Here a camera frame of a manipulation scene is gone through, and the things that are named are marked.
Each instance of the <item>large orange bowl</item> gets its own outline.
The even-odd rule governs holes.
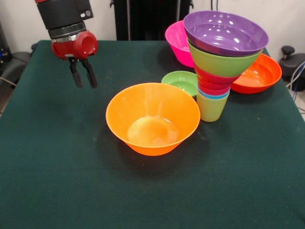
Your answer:
[[[200,111],[185,91],[164,83],[128,87],[109,102],[110,130],[134,151],[148,156],[166,154],[198,127]]]
[[[232,83],[231,89],[242,94],[255,94],[273,86],[282,76],[281,67],[271,57],[260,54],[256,61]]]

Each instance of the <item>stacked bowls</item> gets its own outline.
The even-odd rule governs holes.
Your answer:
[[[268,43],[267,33],[254,22],[220,11],[188,14],[184,29],[198,78],[201,119],[219,119],[231,84],[247,70]]]

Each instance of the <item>purple bowl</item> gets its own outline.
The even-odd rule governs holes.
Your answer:
[[[183,21],[190,42],[216,55],[251,55],[262,50],[269,40],[259,25],[227,12],[198,11]]]

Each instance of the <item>lime green bowl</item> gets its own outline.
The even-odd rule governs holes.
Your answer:
[[[207,73],[222,76],[236,77],[248,69],[258,58],[261,51],[243,57],[218,56],[203,52],[190,44],[188,40],[190,52],[195,64]]]
[[[197,95],[197,75],[186,71],[168,73],[163,77],[162,83],[170,84],[186,91],[193,98]]]

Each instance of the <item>red bowl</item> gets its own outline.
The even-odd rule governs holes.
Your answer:
[[[204,70],[200,69],[196,64],[194,68],[197,74],[198,82],[207,89],[211,90],[222,90],[230,87],[230,85],[239,78],[236,77],[221,77],[213,74],[209,74]]]
[[[255,94],[273,86],[282,76],[281,67],[271,57],[260,54],[256,61],[232,84],[233,91]]]
[[[206,94],[209,94],[209,95],[223,95],[223,94],[226,94],[229,90],[230,90],[230,86],[225,88],[225,89],[222,89],[222,90],[211,90],[211,89],[208,89],[208,88],[205,88],[203,85],[201,85],[200,83],[198,83],[198,88],[203,92],[203,93],[206,93]]]

